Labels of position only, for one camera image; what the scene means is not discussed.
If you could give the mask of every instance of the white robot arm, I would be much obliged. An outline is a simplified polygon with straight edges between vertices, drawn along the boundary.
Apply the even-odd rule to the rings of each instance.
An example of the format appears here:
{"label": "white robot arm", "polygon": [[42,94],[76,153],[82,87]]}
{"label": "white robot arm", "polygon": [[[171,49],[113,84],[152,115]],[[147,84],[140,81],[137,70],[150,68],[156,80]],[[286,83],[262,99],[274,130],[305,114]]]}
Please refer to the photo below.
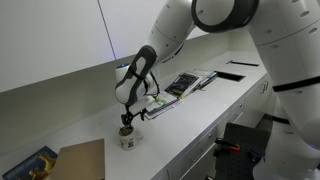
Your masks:
{"label": "white robot arm", "polygon": [[[272,161],[271,150],[267,148],[266,163],[271,159],[268,166],[273,170],[265,172],[281,175],[256,179],[292,179],[298,175],[299,178],[294,179],[320,179],[320,173],[315,170],[320,152],[312,153],[312,158],[299,153],[299,158],[294,159],[297,151],[320,149],[320,8],[317,0],[169,0],[145,45],[116,85],[116,97],[127,108],[123,123],[130,125],[136,113],[150,104],[152,98],[146,94],[155,82],[148,73],[159,63],[171,59],[195,26],[217,33],[245,25],[275,85],[281,108],[293,127],[292,133],[306,142],[299,139],[304,148],[278,153],[279,146],[272,144],[271,138],[268,147],[274,149],[271,154],[278,153],[278,156]],[[130,107],[136,105],[131,113]],[[275,129],[281,134],[281,128]],[[279,168],[271,167],[271,161]]]}
{"label": "white robot arm", "polygon": [[115,94],[117,100],[127,109],[127,114],[122,116],[125,125],[129,125],[134,116],[143,113],[143,109],[153,102],[153,98],[147,95],[156,81],[149,72],[159,63],[172,59],[180,51],[195,25],[208,32],[223,32],[242,27],[249,22],[258,5],[257,0],[199,2],[167,1],[131,65],[117,68],[118,83]]}

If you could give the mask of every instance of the book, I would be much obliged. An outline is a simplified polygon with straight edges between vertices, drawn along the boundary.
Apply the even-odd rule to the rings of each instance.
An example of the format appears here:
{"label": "book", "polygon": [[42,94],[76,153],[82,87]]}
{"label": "book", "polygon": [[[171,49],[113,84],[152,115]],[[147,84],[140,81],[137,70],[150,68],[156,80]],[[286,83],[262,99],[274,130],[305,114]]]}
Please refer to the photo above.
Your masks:
{"label": "book", "polygon": [[199,90],[207,90],[213,83],[216,78],[218,77],[217,72],[211,72],[210,74],[208,74],[206,77],[203,78],[203,80],[199,83],[199,86],[197,87],[197,89]]}
{"label": "book", "polygon": [[179,75],[173,83],[165,89],[165,91],[183,99],[199,82],[199,76],[191,73],[183,73]]}
{"label": "book", "polygon": [[188,72],[191,73],[191,74],[196,74],[198,76],[207,77],[210,74],[212,74],[212,72],[214,72],[214,71],[212,71],[212,70],[202,70],[202,69],[195,68],[195,69],[192,69],[192,70],[190,70]]}
{"label": "book", "polygon": [[45,179],[53,170],[58,155],[47,146],[32,154],[2,175],[4,180]]}
{"label": "book", "polygon": [[163,112],[173,108],[178,104],[179,101],[180,98],[165,91],[160,91],[158,97],[155,99],[155,102],[146,107],[147,112],[145,115],[148,119],[153,119]]}

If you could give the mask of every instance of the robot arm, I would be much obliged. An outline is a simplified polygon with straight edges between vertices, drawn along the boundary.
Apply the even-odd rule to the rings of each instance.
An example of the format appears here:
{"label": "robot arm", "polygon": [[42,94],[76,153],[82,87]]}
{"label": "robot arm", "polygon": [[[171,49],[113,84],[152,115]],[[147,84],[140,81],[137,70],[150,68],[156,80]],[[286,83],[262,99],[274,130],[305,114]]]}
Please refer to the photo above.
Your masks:
{"label": "robot arm", "polygon": [[153,102],[147,94],[156,81],[149,72],[179,52],[195,25],[208,32],[242,27],[251,19],[257,2],[168,0],[131,65],[116,71],[116,98],[127,109],[127,115],[122,116],[124,124],[129,125],[135,115]]}
{"label": "robot arm", "polygon": [[150,71],[172,59],[182,48],[195,27],[190,9],[191,1],[169,0],[131,65],[117,69],[119,78],[115,94],[127,109],[127,114],[122,115],[125,125],[130,125],[133,117],[154,101],[154,98],[148,96],[156,84]]}

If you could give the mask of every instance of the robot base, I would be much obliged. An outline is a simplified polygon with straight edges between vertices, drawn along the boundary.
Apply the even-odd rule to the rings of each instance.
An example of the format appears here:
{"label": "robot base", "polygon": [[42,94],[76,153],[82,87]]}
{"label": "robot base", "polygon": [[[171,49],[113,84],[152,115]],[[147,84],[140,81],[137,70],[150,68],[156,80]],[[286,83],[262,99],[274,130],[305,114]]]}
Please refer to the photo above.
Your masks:
{"label": "robot base", "polygon": [[255,180],[320,180],[320,151],[308,146],[288,124],[273,122],[266,155],[253,168]]}
{"label": "robot base", "polygon": [[279,172],[274,166],[266,164],[261,160],[253,168],[253,177],[255,180],[319,180],[320,171],[318,169],[313,170],[309,174],[286,174],[285,176],[281,175],[282,172]]}

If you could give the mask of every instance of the white cabinet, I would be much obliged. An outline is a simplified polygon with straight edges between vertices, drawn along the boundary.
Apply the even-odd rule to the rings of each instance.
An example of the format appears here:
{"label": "white cabinet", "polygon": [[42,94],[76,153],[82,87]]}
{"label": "white cabinet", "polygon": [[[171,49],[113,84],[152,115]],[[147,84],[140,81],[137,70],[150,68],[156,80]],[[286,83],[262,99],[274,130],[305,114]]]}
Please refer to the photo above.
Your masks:
{"label": "white cabinet", "polygon": [[165,170],[161,173],[158,173],[155,177],[153,177],[151,180],[169,180],[168,171]]}
{"label": "white cabinet", "polygon": [[264,78],[245,98],[243,113],[234,123],[254,128],[265,114],[271,95],[269,79]]}
{"label": "white cabinet", "polygon": [[228,122],[255,127],[266,112],[270,93],[271,88],[268,87],[268,78],[265,76],[245,97],[240,98],[230,107],[231,110],[219,120],[217,125],[206,130],[205,135],[174,162],[174,165],[168,169],[170,180],[204,179],[206,175],[213,176],[215,174],[213,151],[216,137],[223,137]]}
{"label": "white cabinet", "polygon": [[[100,0],[117,59],[139,51],[166,2],[167,0]],[[206,33],[196,28],[189,39],[204,34]]]}
{"label": "white cabinet", "polygon": [[97,1],[0,2],[0,92],[112,60]]}

